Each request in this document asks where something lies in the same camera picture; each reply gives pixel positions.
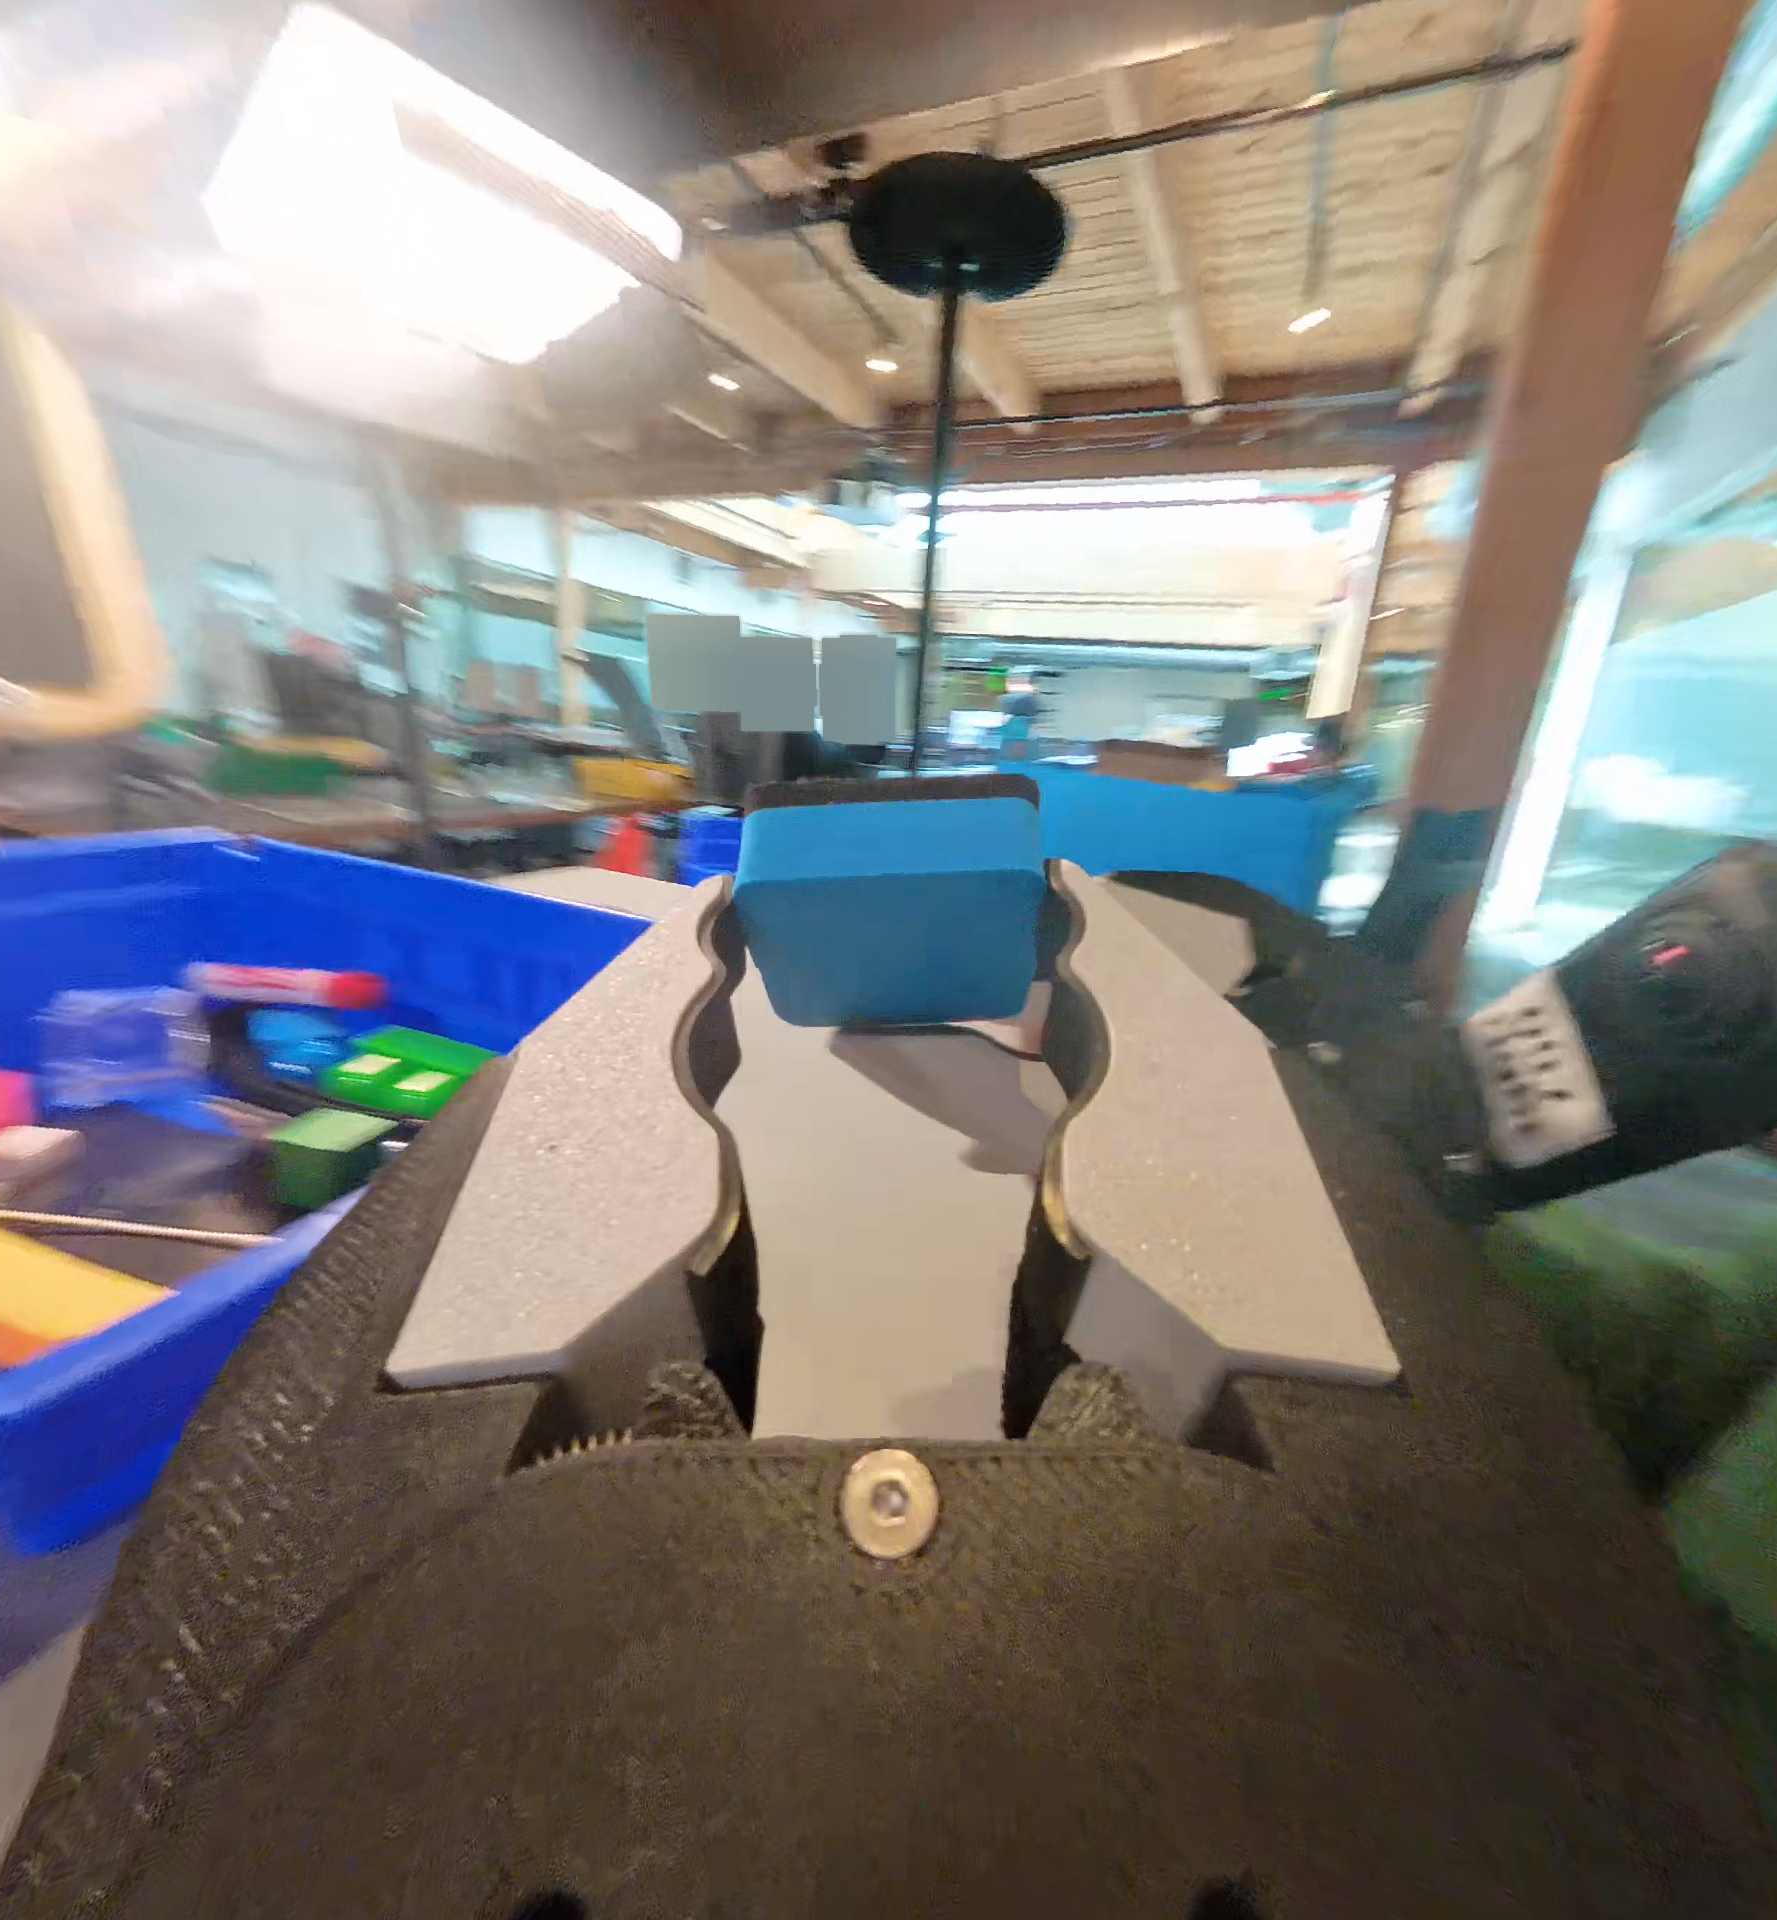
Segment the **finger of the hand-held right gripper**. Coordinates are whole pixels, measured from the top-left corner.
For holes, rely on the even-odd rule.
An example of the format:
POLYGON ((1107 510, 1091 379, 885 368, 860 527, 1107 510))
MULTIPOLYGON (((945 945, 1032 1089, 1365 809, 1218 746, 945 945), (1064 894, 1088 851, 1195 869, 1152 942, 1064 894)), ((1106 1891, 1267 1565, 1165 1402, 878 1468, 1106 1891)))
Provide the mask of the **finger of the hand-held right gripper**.
POLYGON ((1249 924, 1189 900, 1098 884, 1098 1006, 1116 1038, 1231 1038, 1255 966, 1249 924))

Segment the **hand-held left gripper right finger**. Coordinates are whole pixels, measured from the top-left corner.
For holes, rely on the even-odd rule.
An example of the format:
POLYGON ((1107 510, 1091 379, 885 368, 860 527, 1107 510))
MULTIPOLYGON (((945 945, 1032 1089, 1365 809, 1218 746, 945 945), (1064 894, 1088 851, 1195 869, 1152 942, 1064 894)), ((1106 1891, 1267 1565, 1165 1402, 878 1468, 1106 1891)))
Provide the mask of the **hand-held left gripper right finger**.
POLYGON ((1397 1349, 1356 1263, 1275 1051, 1116 1038, 1098 1006, 1099 877, 1053 859, 1068 919, 1044 1016, 1064 1104, 1044 1226, 1075 1266, 1051 1339, 1122 1374, 1155 1428, 1195 1437, 1229 1379, 1390 1388, 1397 1349))

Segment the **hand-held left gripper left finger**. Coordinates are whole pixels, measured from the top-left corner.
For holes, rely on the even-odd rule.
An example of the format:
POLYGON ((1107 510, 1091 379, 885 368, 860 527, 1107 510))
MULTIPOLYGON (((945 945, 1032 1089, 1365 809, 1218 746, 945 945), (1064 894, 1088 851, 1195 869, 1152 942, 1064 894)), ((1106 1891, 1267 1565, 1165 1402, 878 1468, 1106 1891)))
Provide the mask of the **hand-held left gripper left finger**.
POLYGON ((622 1427, 663 1363, 701 1363, 749 1427, 760 1279, 737 1146, 745 945, 711 876, 516 1047, 385 1363, 401 1392, 556 1386, 622 1427))

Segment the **light blue foam block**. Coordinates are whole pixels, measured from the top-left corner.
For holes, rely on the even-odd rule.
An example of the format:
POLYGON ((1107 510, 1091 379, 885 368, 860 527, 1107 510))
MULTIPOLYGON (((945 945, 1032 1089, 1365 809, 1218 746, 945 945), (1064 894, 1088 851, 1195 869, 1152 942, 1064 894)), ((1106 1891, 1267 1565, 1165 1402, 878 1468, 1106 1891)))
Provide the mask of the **light blue foam block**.
POLYGON ((1020 1017, 1044 892, 1034 779, 922 775, 756 785, 731 903, 779 1019, 873 1030, 1020 1017))

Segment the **large blue plastic bin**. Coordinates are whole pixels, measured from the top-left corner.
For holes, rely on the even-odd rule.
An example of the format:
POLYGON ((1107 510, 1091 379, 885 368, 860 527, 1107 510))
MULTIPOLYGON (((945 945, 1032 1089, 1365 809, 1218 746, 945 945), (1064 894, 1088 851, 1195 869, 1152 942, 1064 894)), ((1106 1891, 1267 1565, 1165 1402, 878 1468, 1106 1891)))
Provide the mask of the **large blue plastic bin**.
MULTIPOLYGON (((0 1069, 36 1062, 38 1013, 60 991, 167 984, 195 961, 376 972, 403 1023, 509 1051, 648 925, 220 832, 7 843, 0 1069)), ((3 1371, 0 1535, 48 1553, 130 1519, 231 1351, 351 1207, 343 1198, 169 1302, 3 1371)))

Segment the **person's right forearm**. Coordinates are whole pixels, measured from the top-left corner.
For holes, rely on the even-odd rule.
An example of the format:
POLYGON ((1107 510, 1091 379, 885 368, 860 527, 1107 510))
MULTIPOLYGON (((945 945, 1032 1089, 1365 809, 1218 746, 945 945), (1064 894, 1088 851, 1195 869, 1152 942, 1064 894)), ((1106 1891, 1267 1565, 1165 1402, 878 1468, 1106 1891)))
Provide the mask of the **person's right forearm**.
POLYGON ((1647 1500, 1777 1382, 1777 1151, 1703 1156, 1483 1235, 1647 1500))

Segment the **light blue cart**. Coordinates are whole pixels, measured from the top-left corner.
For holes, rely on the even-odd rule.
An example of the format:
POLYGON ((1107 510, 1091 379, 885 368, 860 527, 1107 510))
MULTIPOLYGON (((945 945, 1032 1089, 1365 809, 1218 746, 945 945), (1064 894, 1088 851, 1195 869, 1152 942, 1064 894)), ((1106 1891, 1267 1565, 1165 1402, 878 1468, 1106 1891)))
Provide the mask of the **light blue cart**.
POLYGON ((1090 876, 1221 876, 1304 914, 1317 911, 1341 831, 1380 796, 1368 765, 1224 789, 1057 762, 1037 764, 1032 779, 1047 857, 1090 876))

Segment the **green two-stud brick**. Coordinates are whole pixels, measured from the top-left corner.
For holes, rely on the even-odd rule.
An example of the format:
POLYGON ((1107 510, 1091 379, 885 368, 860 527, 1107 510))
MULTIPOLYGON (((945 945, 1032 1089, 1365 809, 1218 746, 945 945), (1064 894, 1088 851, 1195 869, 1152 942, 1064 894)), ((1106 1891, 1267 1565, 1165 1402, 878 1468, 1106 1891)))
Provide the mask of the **green two-stud brick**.
POLYGON ((313 1074, 313 1091, 365 1113, 426 1121, 497 1061, 487 1047, 411 1028, 379 1028, 348 1041, 313 1074))

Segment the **green cube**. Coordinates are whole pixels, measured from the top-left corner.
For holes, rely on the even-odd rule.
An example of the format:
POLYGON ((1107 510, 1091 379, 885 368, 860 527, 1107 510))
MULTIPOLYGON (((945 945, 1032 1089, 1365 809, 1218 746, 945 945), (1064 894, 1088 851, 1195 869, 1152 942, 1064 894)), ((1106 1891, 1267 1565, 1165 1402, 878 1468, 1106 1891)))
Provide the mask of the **green cube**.
POLYGON ((272 1199, 287 1213, 313 1213, 365 1188, 396 1133, 385 1115, 315 1107, 267 1136, 272 1199))

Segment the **blue stud brick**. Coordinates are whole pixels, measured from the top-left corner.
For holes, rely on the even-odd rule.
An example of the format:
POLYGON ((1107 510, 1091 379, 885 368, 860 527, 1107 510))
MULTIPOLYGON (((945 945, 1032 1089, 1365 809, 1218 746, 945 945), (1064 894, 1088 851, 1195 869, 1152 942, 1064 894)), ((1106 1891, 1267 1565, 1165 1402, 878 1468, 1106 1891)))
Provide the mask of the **blue stud brick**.
POLYGON ((311 1083, 351 1056, 346 1019, 322 1006, 254 1005, 249 1041, 258 1066, 284 1083, 311 1083))

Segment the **red dry-erase marker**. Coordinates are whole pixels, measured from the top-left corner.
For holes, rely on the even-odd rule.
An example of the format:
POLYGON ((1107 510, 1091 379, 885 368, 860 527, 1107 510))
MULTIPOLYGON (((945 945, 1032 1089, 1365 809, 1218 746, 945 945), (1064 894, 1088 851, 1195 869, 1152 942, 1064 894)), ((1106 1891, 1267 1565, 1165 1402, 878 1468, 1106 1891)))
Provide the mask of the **red dry-erase marker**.
POLYGON ((389 1005, 389 982, 378 972, 196 961, 180 984, 208 1002, 298 1006, 365 1013, 389 1005))

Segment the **long wooden table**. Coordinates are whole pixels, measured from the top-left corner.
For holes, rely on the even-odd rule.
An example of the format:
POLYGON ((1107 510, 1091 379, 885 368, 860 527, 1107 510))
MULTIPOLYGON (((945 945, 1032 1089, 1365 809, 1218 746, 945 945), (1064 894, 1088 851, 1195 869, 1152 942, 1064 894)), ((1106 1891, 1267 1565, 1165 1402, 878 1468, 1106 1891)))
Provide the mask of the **long wooden table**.
MULTIPOLYGON (((691 802, 692 796, 681 787, 625 796, 588 796, 574 789, 516 796, 440 789, 434 796, 431 832, 469 841, 574 828, 629 813, 678 813, 691 802)), ((189 781, 117 781, 79 795, 0 789, 0 832, 7 838, 169 828, 213 828, 313 849, 403 847, 425 831, 403 787, 389 781, 326 796, 228 796, 189 781)))

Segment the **clear acrylic cube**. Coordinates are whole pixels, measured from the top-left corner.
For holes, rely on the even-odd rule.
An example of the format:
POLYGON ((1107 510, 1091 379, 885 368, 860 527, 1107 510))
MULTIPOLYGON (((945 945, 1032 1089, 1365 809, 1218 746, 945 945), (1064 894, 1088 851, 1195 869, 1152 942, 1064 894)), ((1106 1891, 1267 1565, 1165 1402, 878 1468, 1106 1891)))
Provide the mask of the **clear acrylic cube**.
POLYGON ((201 1091, 209 1065, 203 999, 182 987, 76 988, 36 1019, 41 1101, 89 1112, 201 1091))

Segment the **green bin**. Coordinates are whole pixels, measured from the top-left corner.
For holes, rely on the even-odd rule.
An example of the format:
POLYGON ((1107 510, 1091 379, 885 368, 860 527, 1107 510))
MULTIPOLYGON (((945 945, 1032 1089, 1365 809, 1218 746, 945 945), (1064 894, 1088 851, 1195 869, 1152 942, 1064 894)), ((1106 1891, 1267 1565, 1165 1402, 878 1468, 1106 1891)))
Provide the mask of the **green bin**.
POLYGON ((218 742, 203 775, 209 789, 229 799, 322 799, 337 791, 346 769, 330 755, 289 752, 249 738, 218 742))

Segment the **long yellow block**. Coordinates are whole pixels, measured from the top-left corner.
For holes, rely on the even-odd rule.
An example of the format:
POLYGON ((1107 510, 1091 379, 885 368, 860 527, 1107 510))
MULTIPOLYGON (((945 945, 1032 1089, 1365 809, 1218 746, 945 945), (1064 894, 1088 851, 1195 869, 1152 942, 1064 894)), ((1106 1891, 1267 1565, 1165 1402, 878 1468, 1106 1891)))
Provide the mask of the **long yellow block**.
POLYGON ((175 1292, 0 1227, 0 1371, 108 1331, 175 1292))

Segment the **metal light stand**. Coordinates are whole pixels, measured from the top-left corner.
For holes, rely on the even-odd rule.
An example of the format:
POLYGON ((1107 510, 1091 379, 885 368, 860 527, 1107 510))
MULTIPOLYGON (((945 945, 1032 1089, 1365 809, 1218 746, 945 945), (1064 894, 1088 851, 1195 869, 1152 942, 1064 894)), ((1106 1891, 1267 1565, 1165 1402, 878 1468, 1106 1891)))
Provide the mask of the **metal light stand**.
POLYGON ((365 485, 372 500, 376 522, 385 563, 384 628, 389 638, 393 672, 400 681, 396 696, 397 732, 401 746, 403 779, 410 795, 410 813, 413 819, 413 843, 421 863, 431 871, 449 871, 449 857, 440 838, 434 779, 431 774, 429 732, 422 721, 421 693, 410 662, 410 612, 413 612, 413 588, 410 580, 410 550, 406 540, 406 520, 397 498, 397 470, 393 445, 368 428, 361 429, 358 457, 362 462, 365 485))

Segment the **black pole round disc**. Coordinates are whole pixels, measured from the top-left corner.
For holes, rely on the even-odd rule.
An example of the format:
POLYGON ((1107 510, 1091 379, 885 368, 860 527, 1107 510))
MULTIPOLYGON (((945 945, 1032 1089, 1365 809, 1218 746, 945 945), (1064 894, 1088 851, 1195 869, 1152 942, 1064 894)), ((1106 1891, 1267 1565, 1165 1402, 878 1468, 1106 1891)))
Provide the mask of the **black pole round disc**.
POLYGON ((920 775, 964 317, 974 300, 1014 300, 1038 288, 1063 260, 1068 217, 1054 193, 1024 161, 978 152, 928 152, 862 179, 851 200, 847 232, 852 251, 870 276, 896 293, 934 299, 939 309, 907 755, 907 772, 920 775))

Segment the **studio light panel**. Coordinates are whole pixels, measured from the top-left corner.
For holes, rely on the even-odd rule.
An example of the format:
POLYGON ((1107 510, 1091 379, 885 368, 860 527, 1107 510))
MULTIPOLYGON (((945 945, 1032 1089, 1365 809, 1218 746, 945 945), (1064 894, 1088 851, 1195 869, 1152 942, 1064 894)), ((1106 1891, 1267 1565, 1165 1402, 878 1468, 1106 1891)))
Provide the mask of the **studio light panel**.
POLYGON ((682 281, 671 212, 327 4, 284 13, 203 206, 258 281, 504 367, 682 281))

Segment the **slim wooden post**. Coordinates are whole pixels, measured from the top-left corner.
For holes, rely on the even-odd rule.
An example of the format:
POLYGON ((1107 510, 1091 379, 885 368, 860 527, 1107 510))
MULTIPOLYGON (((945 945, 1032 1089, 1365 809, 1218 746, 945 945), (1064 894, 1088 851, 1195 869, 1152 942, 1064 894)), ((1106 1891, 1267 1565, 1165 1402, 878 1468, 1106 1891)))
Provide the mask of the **slim wooden post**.
POLYGON ((588 591, 574 571, 580 516, 554 510, 549 531, 558 566, 559 724, 563 732, 580 732, 588 724, 588 591))
POLYGON ((1404 506, 1410 472, 1397 470, 1356 500, 1341 549, 1334 620, 1318 645, 1304 716, 1344 731, 1356 709, 1365 638, 1378 606, 1387 549, 1404 506))

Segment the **thick wooden post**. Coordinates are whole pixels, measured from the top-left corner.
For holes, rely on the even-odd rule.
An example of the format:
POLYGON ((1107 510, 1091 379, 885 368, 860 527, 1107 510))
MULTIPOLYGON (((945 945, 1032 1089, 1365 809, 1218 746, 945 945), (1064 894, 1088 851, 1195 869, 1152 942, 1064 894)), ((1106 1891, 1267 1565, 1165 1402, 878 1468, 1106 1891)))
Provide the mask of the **thick wooden post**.
MULTIPOLYGON (((1588 10, 1409 815, 1497 807, 1503 820, 1572 565, 1636 416, 1676 217, 1746 13, 1743 1, 1588 10)), ((1476 897, 1447 906, 1407 972, 1440 1012, 1455 1001, 1476 897)))

